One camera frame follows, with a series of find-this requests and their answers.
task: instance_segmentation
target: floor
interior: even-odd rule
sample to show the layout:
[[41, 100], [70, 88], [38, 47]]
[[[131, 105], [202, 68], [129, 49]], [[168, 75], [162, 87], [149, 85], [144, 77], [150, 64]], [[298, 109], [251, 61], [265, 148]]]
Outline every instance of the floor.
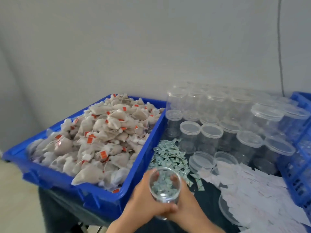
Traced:
[[[0, 226], [2, 233], [45, 232], [37, 186], [22, 180], [12, 163], [0, 160]], [[89, 233], [99, 227], [90, 226]]]

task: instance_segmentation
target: table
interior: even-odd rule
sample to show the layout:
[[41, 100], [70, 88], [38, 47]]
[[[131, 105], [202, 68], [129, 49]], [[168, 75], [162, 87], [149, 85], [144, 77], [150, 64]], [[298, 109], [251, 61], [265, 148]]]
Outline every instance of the table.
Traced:
[[[196, 184], [190, 190], [194, 192], [200, 207], [206, 216], [227, 233], [240, 232], [238, 227], [229, 222], [220, 212], [218, 199], [220, 191], [211, 183], [202, 179], [205, 191], [198, 191]], [[39, 188], [39, 199], [47, 233], [65, 233], [78, 222], [85, 225], [108, 227], [111, 223], [100, 215], [83, 207], [83, 202], [58, 188]], [[140, 227], [138, 233], [179, 233], [183, 231], [171, 221], [153, 218], [149, 223]]]

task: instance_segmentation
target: hand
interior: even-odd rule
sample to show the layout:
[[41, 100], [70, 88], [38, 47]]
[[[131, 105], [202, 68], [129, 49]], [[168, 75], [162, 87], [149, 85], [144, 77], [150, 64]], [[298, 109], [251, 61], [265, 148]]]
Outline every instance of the hand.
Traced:
[[[171, 180], [173, 183], [178, 181], [176, 176], [172, 176]], [[185, 231], [193, 233], [224, 232], [207, 218], [196, 198], [189, 190], [184, 179], [182, 179], [181, 191], [179, 194], [177, 206], [177, 211], [166, 213], [165, 217], [177, 223]]]
[[155, 169], [152, 169], [144, 174], [140, 183], [134, 188], [122, 215], [109, 226], [108, 233], [134, 232], [149, 222], [155, 215], [177, 211], [176, 204], [160, 203], [152, 197], [149, 189], [149, 181], [154, 171]]

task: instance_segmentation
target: stack of paper labels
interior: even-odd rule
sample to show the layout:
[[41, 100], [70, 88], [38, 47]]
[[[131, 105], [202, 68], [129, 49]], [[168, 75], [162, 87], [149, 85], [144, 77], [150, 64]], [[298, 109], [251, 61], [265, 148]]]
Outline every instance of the stack of paper labels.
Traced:
[[304, 210], [294, 204], [281, 177], [239, 164], [216, 163], [216, 175], [198, 174], [221, 190], [220, 210], [243, 233], [307, 232], [311, 226]]

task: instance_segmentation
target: black cable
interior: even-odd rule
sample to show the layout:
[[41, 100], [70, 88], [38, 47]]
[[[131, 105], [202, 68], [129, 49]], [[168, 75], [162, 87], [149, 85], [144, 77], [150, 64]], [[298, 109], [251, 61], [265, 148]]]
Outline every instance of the black cable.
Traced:
[[279, 54], [279, 67], [280, 67], [282, 95], [285, 96], [284, 83], [283, 83], [282, 55], [281, 55], [281, 31], [280, 31], [281, 3], [282, 3], [282, 0], [278, 0], [278, 5], [277, 5], [277, 50], [278, 50], [278, 54]]

